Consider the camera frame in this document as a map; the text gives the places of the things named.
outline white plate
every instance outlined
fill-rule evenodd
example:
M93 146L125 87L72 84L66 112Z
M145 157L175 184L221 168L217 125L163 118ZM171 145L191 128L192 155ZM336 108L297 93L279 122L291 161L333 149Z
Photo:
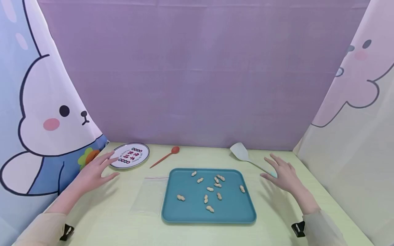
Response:
M111 166L114 168L130 168L143 163L149 156L149 148L145 144L130 143L119 146L111 158L118 160Z

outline beige sleeve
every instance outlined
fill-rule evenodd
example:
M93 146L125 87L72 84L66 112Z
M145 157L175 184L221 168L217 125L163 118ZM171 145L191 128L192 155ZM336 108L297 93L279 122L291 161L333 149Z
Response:
M66 215L39 214L22 232L14 246L55 246L63 236Z
M304 215L304 233L309 246L346 246L339 228L324 211Z

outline curtain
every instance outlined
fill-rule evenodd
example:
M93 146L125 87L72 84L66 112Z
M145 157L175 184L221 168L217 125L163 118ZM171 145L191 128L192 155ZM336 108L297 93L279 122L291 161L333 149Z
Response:
M0 5L0 245L8 246L105 146L36 1Z
M38 2L112 141L292 150L369 0Z
M393 10L370 2L298 151L376 246L394 243Z

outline plate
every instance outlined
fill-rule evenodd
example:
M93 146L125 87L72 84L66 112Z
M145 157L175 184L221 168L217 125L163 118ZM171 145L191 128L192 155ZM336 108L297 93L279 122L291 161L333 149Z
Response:
M219 174L225 181L219 180L221 188L214 186L214 177ZM204 195L208 203L204 204ZM206 209L210 205L211 213ZM215 223L215 224L251 224L256 220L256 211L242 174L233 169L175 168L170 172L162 208L162 219L166 223Z
M118 158L111 163L114 168L131 168L143 163L149 156L149 148L145 144L129 143L119 146L111 158Z

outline cartoon bunny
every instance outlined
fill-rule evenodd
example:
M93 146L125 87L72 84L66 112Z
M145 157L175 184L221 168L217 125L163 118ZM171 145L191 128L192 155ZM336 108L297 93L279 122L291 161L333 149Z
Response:
M378 81L394 66L394 1L371 2L312 125L325 127L345 106L371 106L380 93Z
M39 57L20 89L18 135L26 151L0 170L6 190L21 196L60 193L107 142L90 119L64 68L36 1L25 1Z

